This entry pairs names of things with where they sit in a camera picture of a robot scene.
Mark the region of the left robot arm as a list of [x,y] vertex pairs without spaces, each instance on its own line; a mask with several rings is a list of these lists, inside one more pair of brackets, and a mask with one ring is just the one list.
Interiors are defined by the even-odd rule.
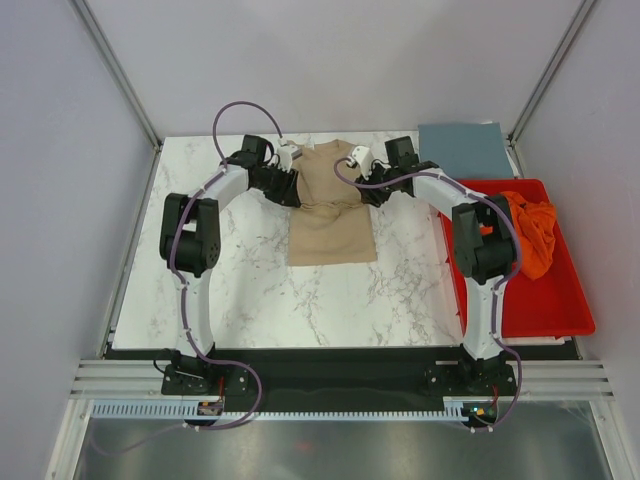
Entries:
[[284,138],[272,144],[246,135],[241,148],[224,158],[192,194],[171,193],[165,198],[159,253],[176,279],[183,343],[170,352],[163,373],[164,395],[223,393],[227,374],[248,376],[245,369],[214,358],[209,288],[221,254],[220,214],[250,189],[278,205],[299,207],[293,161],[301,155],[300,147]]

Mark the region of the beige t shirt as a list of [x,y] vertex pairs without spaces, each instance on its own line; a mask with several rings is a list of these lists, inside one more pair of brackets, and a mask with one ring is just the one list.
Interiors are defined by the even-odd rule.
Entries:
[[339,139],[301,148],[302,156],[294,162],[300,206],[290,214],[290,266],[377,260],[369,206],[358,189],[341,181],[334,171],[335,162],[352,149],[351,143]]

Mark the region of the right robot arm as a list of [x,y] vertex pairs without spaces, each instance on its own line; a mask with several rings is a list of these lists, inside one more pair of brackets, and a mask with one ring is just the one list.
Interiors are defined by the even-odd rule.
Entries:
[[355,184],[363,201],[379,207],[392,193],[402,192],[426,201],[451,225],[452,257],[465,279],[467,312],[465,353],[453,380],[471,394],[517,394],[521,361],[515,367],[507,363],[507,356],[517,353],[502,336],[506,287],[522,266],[508,201],[472,190],[436,164],[421,161],[408,136],[386,142],[385,149],[385,162],[364,146],[348,155],[348,165],[360,169]]

